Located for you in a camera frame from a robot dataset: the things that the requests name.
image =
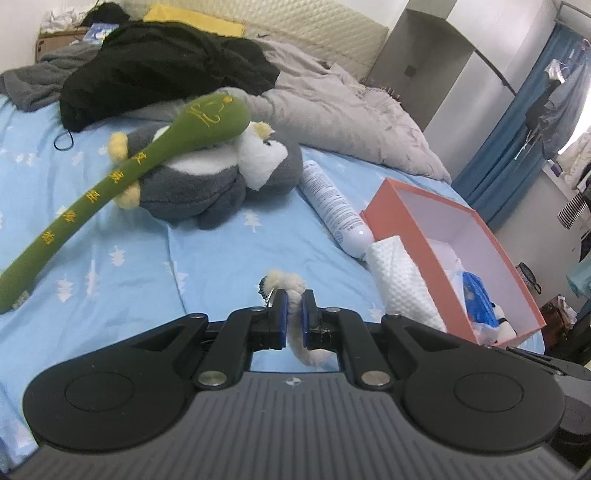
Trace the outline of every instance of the metal screw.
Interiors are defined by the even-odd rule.
[[[217,370],[207,370],[199,375],[199,383],[208,387],[219,387],[227,381],[226,374]]]
[[[390,382],[390,375],[380,370],[370,370],[361,375],[361,380],[371,387],[381,387]]]

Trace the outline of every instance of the light blue bed sheet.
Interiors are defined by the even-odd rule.
[[[102,122],[75,134],[74,147],[60,152],[53,147],[63,131],[57,104],[20,113],[0,96],[0,270],[109,171],[111,132],[140,124]],[[311,148],[303,154],[357,210],[386,176],[464,203],[440,181]],[[30,299],[0,316],[0,469],[35,449],[21,399],[38,373],[187,312],[205,312],[214,321],[261,304],[258,284],[272,268],[302,276],[320,306],[356,310],[370,322],[383,314],[369,271],[340,250],[297,189],[273,204],[249,202],[212,231],[198,230],[192,220],[169,225],[142,209],[108,204],[51,260]],[[306,370],[288,349],[256,353],[251,368]],[[320,367],[336,368],[334,357]]]

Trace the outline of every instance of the quilted beige headboard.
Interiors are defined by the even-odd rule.
[[[335,61],[358,79],[374,65],[388,28],[335,0],[124,0],[132,18],[167,4],[247,25],[246,36],[271,34],[321,59]]]

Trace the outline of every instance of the yellow cloth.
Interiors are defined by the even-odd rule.
[[[199,30],[217,33],[226,37],[241,37],[244,33],[244,25],[240,23],[229,22],[221,18],[210,17],[209,15],[170,5],[154,5],[145,14],[144,22],[182,22]]]

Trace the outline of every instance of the green plush stick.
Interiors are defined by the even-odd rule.
[[[249,122],[248,108],[228,94],[214,93],[194,100],[158,140],[120,163],[76,200],[0,275],[0,313],[12,307],[51,257],[82,225],[148,170],[177,155],[231,140],[240,135]]]

